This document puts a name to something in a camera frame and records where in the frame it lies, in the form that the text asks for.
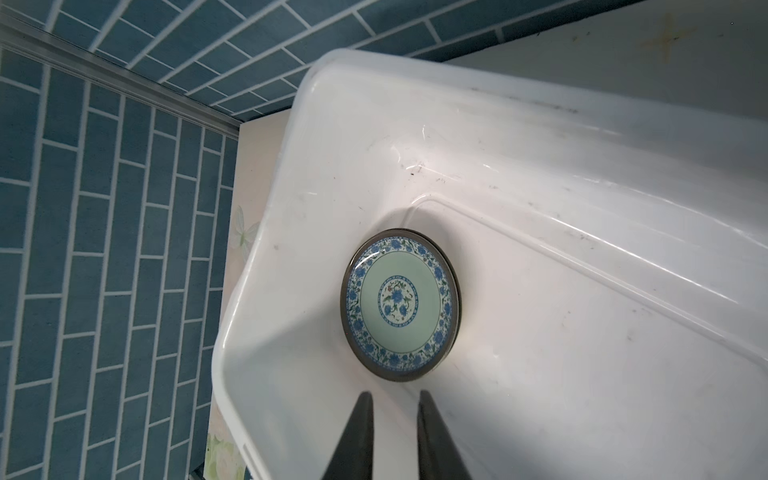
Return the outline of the white plastic bin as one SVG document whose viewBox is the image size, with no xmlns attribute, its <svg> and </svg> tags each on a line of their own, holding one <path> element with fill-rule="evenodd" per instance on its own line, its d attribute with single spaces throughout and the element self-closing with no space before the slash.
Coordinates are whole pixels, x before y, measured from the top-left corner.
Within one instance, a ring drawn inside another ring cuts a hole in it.
<svg viewBox="0 0 768 480">
<path fill-rule="evenodd" d="M 425 376 L 367 370 L 341 323 L 387 229 L 455 269 Z M 212 360 L 258 479 L 318 479 L 362 392 L 373 475 L 418 475 L 427 390 L 475 479 L 767 475 L 767 125 L 335 50 L 294 102 Z"/>
</svg>

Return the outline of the floral table mat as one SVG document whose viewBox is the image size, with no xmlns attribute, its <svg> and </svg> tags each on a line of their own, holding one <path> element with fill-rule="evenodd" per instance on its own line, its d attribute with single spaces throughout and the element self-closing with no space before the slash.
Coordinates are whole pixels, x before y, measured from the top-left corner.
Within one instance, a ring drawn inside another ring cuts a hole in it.
<svg viewBox="0 0 768 480">
<path fill-rule="evenodd" d="M 263 218 L 290 111 L 288 109 L 241 125 L 234 170 L 229 227 L 225 236 L 225 267 L 220 306 L 214 309 L 217 333 L 225 331 L 224 313 L 234 287 L 247 263 Z M 246 479 L 250 476 L 243 457 L 211 398 L 204 479 Z"/>
</svg>

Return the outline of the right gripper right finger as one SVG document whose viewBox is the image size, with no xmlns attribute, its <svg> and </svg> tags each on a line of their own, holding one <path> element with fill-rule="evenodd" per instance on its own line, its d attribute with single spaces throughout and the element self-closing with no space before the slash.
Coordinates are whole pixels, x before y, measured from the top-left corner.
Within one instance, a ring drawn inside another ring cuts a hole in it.
<svg viewBox="0 0 768 480">
<path fill-rule="evenodd" d="M 470 479 L 461 454 L 427 390 L 420 392 L 416 424 L 419 478 Z"/>
</svg>

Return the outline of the green patterned plate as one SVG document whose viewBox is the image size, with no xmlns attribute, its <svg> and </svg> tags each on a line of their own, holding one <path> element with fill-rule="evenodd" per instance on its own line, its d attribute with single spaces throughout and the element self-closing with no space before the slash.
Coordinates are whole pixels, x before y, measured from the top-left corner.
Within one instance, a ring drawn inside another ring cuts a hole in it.
<svg viewBox="0 0 768 480">
<path fill-rule="evenodd" d="M 350 260 L 340 313 L 347 342 L 367 370 L 387 381 L 415 381 L 434 370 L 458 338 L 459 281 L 432 239 L 387 229 Z"/>
</svg>

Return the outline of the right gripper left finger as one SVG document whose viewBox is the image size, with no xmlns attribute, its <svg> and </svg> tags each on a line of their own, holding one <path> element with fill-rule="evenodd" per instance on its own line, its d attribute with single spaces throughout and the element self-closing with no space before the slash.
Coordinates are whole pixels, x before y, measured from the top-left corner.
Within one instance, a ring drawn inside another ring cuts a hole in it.
<svg viewBox="0 0 768 480">
<path fill-rule="evenodd" d="M 322 479 L 371 480 L 374 408 L 370 392 L 362 392 L 351 412 Z"/>
</svg>

